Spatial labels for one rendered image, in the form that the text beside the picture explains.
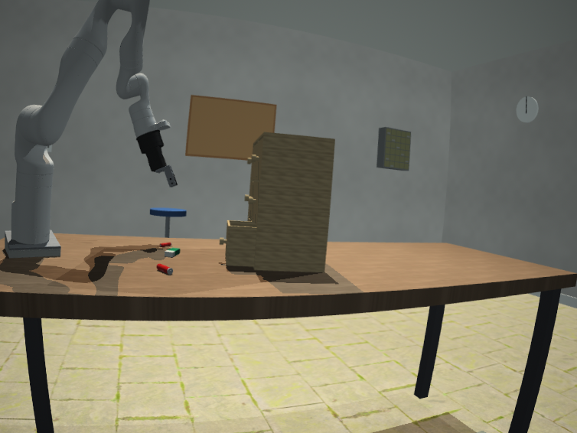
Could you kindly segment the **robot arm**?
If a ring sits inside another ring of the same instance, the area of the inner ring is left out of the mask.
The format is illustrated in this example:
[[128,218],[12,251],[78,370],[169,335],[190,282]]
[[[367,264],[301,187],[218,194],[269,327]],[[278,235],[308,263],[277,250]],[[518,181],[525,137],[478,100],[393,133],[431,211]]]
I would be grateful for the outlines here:
[[[143,68],[143,38],[150,0],[98,0],[61,58],[57,83],[44,105],[25,107],[15,130],[17,163],[11,239],[42,244],[50,237],[54,163],[47,146],[63,134],[73,108],[107,49],[107,26],[117,9],[132,13],[132,24],[119,49],[116,92],[121,99],[140,96],[129,107],[132,124],[153,116],[148,78]],[[138,73],[138,74],[137,74]]]

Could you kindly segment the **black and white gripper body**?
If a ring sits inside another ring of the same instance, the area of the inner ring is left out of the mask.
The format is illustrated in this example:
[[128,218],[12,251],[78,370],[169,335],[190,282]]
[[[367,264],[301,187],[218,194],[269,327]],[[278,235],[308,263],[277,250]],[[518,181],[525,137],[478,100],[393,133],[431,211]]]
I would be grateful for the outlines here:
[[146,154],[151,171],[167,166],[161,151],[164,143],[160,130],[169,129],[169,122],[161,120],[157,123],[154,116],[147,116],[135,121],[133,127],[141,153]]

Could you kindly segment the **small wooden chest of drawers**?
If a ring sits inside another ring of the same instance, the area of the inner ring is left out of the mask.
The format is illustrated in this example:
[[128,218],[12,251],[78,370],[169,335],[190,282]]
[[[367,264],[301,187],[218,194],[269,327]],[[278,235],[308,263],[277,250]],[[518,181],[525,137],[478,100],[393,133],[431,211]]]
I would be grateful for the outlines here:
[[[262,133],[254,270],[324,272],[333,138]],[[254,182],[254,185],[255,185]]]

